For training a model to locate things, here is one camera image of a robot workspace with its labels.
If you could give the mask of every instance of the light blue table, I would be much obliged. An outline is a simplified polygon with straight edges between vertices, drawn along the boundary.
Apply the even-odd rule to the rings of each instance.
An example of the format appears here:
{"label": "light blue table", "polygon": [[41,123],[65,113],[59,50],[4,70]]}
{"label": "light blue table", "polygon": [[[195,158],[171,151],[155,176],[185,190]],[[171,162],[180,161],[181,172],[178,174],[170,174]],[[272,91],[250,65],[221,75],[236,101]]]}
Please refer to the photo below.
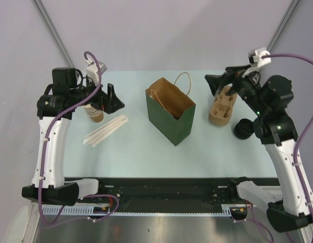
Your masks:
{"label": "light blue table", "polygon": [[[218,71],[188,71],[192,88],[189,97],[196,103],[190,136],[177,147],[148,120],[145,89],[161,77],[174,82],[181,71],[126,71],[103,74],[115,87],[125,108],[105,114],[96,124],[82,107],[77,108],[68,132],[64,156],[66,177],[276,177],[273,163],[259,139],[252,135],[239,140],[233,135],[235,124],[242,118],[254,119],[251,109],[238,97],[230,124],[217,127],[208,121],[213,103],[205,74]],[[184,75],[177,86],[188,90]],[[96,147],[83,145],[86,134],[125,114],[129,122]]]}

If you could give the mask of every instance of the brown paper bag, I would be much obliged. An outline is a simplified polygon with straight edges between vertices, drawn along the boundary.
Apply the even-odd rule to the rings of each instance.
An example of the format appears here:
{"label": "brown paper bag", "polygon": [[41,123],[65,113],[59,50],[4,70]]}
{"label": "brown paper bag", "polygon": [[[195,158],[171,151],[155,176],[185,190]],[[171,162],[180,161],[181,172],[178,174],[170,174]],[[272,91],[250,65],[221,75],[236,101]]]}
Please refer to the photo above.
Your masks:
{"label": "brown paper bag", "polygon": [[165,78],[145,92],[150,122],[177,146],[191,132],[196,104]]}

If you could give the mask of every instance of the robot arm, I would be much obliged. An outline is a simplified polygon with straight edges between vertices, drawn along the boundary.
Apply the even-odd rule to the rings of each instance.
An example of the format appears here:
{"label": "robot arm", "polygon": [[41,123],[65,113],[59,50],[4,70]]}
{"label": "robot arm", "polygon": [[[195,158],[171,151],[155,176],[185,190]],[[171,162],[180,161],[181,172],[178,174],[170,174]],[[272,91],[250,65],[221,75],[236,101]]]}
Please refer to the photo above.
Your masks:
{"label": "robot arm", "polygon": [[[227,95],[237,93],[257,114],[258,117],[253,122],[255,135],[261,140],[273,161],[283,198],[264,191],[247,178],[239,178],[229,185],[233,191],[232,195],[257,205],[266,213],[276,231],[286,232],[312,223],[312,218],[293,163],[293,149],[298,135],[292,119],[285,111],[293,99],[291,81],[275,75],[262,87],[258,71],[271,62],[269,58],[261,59],[264,55],[269,55],[265,48],[255,50],[249,55],[250,65],[227,67],[222,76],[206,75],[205,78],[213,95],[218,94],[225,85],[232,84]],[[298,162],[313,207],[313,193],[300,154]]]}
{"label": "robot arm", "polygon": [[[106,66],[99,63],[102,72],[106,71]],[[90,64],[90,71],[96,73],[97,67]],[[30,200],[37,200],[39,181],[42,180],[42,202],[53,205],[72,206],[79,198],[96,194],[98,191],[98,180],[82,179],[65,182],[63,174],[63,159],[65,141],[72,120],[72,113],[68,112],[60,120],[57,120],[49,135],[49,142],[46,147],[46,157],[44,165],[44,176],[40,176],[41,157],[45,133],[52,120],[62,111],[88,97],[97,87],[93,78],[86,79],[86,86],[77,84],[75,68],[55,68],[53,69],[53,84],[49,85],[37,102],[37,116],[39,116],[40,142],[38,151],[37,166],[31,185],[23,187],[22,196]],[[102,109],[103,91],[98,92],[85,104]]]}

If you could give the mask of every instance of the bag handle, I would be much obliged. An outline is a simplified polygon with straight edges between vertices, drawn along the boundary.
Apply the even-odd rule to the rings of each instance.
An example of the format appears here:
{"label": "bag handle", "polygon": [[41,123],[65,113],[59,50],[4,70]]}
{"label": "bag handle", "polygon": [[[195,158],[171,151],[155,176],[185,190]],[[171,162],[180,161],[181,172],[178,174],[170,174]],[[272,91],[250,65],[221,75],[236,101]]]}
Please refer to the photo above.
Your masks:
{"label": "bag handle", "polygon": [[158,95],[157,95],[156,91],[155,91],[155,90],[151,90],[151,96],[152,96],[152,98],[153,98],[152,92],[154,92],[154,94],[156,95],[156,98],[157,98],[158,102],[160,102],[160,104],[163,106],[164,110],[166,110],[165,106],[163,105],[163,103],[162,103],[162,102],[160,101],[160,99],[158,98]]}
{"label": "bag handle", "polygon": [[175,82],[174,82],[174,85],[175,85],[175,83],[176,83],[176,81],[178,80],[178,78],[182,75],[182,74],[186,74],[186,75],[188,75],[188,78],[189,78],[189,90],[188,90],[188,92],[187,92],[187,94],[186,95],[188,95],[189,93],[190,93],[190,90],[191,90],[191,79],[190,79],[190,75],[187,73],[187,72],[183,72],[183,73],[181,73],[181,74],[179,74],[179,76],[176,78],[176,80],[175,80]]}

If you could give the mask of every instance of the cardboard cup holder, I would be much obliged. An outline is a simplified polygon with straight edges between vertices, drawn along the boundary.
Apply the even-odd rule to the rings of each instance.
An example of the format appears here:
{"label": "cardboard cup holder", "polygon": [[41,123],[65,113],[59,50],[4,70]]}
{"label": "cardboard cup holder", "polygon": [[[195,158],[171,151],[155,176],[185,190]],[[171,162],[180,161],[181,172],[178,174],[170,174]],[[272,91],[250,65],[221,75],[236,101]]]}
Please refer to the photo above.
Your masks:
{"label": "cardboard cup holder", "polygon": [[223,88],[221,93],[215,97],[212,108],[210,109],[209,121],[217,126],[225,126],[232,117],[237,94],[227,96],[226,93],[230,88],[230,86]]}

